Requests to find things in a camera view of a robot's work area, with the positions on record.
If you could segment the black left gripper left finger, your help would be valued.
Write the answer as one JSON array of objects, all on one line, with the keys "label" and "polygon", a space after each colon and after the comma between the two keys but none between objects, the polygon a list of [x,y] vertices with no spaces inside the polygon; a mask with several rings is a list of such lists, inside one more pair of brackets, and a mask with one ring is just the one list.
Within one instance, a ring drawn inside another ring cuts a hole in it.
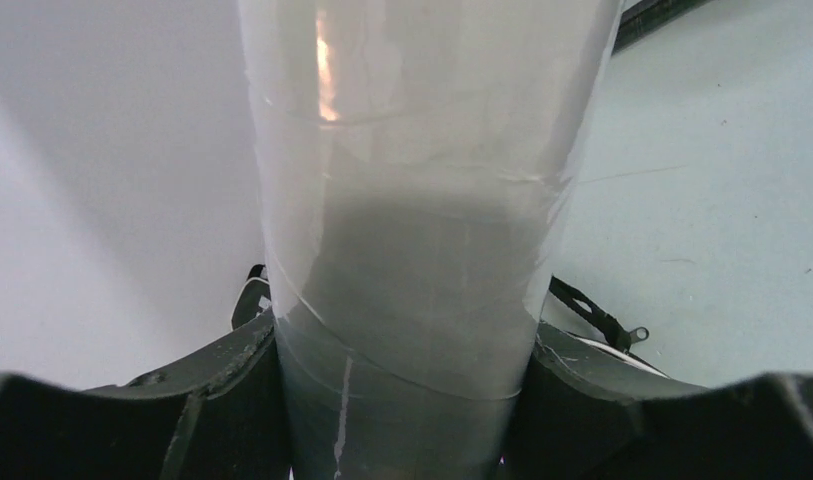
[{"label": "black left gripper left finger", "polygon": [[123,386],[0,372],[0,479],[285,479],[273,316]]}]

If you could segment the black racket bag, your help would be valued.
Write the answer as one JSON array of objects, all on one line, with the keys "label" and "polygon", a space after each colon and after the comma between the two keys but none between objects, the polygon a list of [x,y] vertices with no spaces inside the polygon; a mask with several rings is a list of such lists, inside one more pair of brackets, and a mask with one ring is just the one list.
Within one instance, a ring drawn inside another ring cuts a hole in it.
[{"label": "black racket bag", "polygon": [[[625,329],[617,318],[612,316],[587,297],[582,291],[571,286],[556,276],[551,278],[549,294],[561,302],[582,320],[596,329],[604,338],[603,341],[591,340],[581,335],[568,332],[572,337],[606,353],[625,364],[662,378],[669,376],[661,370],[631,352],[633,345],[649,338],[646,327]],[[264,264],[254,264],[239,291],[236,305],[231,315],[231,328],[236,330],[248,322],[271,311],[271,286]]]}]

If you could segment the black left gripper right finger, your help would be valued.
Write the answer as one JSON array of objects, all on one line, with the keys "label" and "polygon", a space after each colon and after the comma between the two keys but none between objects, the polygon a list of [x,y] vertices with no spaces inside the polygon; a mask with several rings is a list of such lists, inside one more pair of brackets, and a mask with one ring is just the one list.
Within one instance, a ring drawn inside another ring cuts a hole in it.
[{"label": "black left gripper right finger", "polygon": [[512,479],[813,479],[813,374],[704,388],[543,324],[503,457]]}]

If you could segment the white shuttlecock tube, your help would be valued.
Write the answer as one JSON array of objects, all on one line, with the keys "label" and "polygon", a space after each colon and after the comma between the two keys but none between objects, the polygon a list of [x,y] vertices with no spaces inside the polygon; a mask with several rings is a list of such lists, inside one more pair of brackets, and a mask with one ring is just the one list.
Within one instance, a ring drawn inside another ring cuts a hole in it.
[{"label": "white shuttlecock tube", "polygon": [[486,479],[619,1],[242,1],[298,479]]}]

